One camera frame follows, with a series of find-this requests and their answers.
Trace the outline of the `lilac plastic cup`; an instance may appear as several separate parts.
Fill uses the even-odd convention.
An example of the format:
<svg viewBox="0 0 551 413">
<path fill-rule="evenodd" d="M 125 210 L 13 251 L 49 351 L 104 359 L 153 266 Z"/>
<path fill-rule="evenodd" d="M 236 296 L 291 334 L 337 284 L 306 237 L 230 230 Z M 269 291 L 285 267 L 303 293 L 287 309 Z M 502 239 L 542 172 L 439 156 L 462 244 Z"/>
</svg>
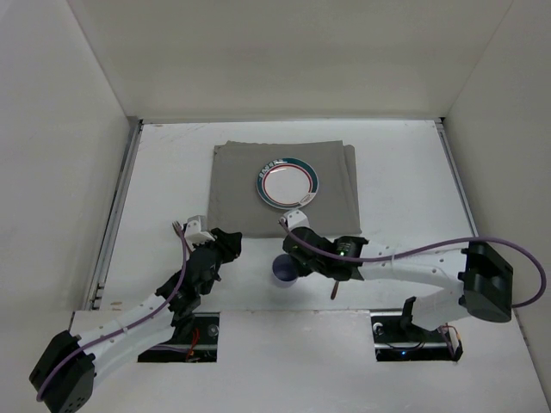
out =
<svg viewBox="0 0 551 413">
<path fill-rule="evenodd" d="M 280 288 L 291 287 L 299 278 L 293 258 L 287 254 L 274 259 L 271 271 L 273 284 Z"/>
</svg>

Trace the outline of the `grey cloth placemat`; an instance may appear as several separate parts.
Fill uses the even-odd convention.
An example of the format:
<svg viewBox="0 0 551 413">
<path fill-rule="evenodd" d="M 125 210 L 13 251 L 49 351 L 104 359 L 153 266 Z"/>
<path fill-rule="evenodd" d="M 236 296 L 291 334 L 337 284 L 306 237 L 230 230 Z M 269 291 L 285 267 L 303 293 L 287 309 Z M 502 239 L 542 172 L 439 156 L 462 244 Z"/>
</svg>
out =
<svg viewBox="0 0 551 413">
<path fill-rule="evenodd" d="M 244 237 L 282 237 L 282 210 L 269 206 L 257 191 L 262 167 L 285 157 L 308 163 L 320 180 L 315 198 L 302 208 L 321 236 L 362 232 L 356 179 L 356 153 L 341 141 L 259 144 L 228 141 L 214 147 L 207 223 Z"/>
</svg>

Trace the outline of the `brown wooden spoon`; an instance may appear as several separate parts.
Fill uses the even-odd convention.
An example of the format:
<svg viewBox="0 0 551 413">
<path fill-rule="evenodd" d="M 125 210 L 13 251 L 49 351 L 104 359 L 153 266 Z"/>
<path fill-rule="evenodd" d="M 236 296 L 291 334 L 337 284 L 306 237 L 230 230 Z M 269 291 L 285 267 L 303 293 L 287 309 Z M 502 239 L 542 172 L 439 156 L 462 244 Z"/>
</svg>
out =
<svg viewBox="0 0 551 413">
<path fill-rule="evenodd" d="M 331 290 L 331 296 L 330 296 L 330 299 L 331 300 L 334 300 L 336 297 L 337 297 L 337 292 L 338 292 L 338 288 L 339 288 L 339 284 L 340 282 L 339 281 L 336 281 L 332 290 Z"/>
</svg>

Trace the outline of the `white plate green red rim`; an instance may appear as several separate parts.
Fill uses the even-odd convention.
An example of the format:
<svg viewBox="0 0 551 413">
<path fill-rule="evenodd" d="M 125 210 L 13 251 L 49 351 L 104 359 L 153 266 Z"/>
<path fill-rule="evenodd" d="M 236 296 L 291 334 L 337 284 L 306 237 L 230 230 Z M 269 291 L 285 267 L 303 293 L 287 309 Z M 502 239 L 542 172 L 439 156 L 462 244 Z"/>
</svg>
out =
<svg viewBox="0 0 551 413">
<path fill-rule="evenodd" d="M 266 163 L 257 174 L 258 195 L 270 207 L 281 210 L 301 208 L 319 191 L 319 177 L 307 162 L 283 157 Z"/>
</svg>

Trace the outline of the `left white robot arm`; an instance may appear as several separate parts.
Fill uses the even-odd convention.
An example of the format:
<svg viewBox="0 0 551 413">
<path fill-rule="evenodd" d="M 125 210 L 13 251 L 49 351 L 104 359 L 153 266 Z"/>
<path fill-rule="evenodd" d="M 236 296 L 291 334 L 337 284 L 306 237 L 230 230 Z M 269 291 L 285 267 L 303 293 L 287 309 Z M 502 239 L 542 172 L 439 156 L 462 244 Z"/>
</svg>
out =
<svg viewBox="0 0 551 413">
<path fill-rule="evenodd" d="M 88 332 L 64 330 L 47 345 L 29 381 L 51 412 L 78 411 L 114 370 L 176 333 L 188 334 L 201 296 L 220 280 L 220 267 L 241 254 L 239 232 L 201 231 L 196 221 L 172 226 L 182 242 L 180 270 L 133 309 Z"/>
</svg>

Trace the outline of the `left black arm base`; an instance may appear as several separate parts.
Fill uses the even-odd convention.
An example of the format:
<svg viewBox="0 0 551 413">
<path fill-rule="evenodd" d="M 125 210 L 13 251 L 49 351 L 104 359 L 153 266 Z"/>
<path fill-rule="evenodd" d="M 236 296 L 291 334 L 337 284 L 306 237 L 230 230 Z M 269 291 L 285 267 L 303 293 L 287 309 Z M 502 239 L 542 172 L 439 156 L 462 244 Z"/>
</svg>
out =
<svg viewBox="0 0 551 413">
<path fill-rule="evenodd" d="M 220 314 L 194 314 L 187 327 L 177 327 L 172 338 L 138 356 L 138 363 L 214 363 L 217 361 Z"/>
</svg>

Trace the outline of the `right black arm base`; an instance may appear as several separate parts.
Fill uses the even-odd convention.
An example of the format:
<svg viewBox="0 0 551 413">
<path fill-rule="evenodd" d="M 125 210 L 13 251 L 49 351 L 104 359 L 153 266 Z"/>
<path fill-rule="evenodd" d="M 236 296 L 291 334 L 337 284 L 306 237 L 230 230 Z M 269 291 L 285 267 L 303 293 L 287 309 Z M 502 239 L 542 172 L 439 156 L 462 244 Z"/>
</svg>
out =
<svg viewBox="0 0 551 413">
<path fill-rule="evenodd" d="M 408 299 L 401 310 L 370 312 L 376 360 L 458 362 L 463 345 L 457 329 L 448 324 L 435 330 L 415 326 L 412 323 L 414 300 Z"/>
</svg>

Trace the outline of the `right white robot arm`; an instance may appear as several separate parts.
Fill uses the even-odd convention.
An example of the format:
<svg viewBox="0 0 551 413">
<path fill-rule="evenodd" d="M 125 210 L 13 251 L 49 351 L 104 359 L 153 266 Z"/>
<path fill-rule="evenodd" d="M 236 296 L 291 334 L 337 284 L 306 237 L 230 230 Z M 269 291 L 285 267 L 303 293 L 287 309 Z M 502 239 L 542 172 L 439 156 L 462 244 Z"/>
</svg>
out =
<svg viewBox="0 0 551 413">
<path fill-rule="evenodd" d="M 458 250 L 437 246 L 399 252 L 363 237 L 331 241 L 297 227 L 288 232 L 282 248 L 300 276 L 318 273 L 340 282 L 396 280 L 436 287 L 436 292 L 412 296 L 403 305 L 405 324 L 423 330 L 465 317 L 496 324 L 511 321 L 513 269 L 486 242 L 464 241 Z"/>
</svg>

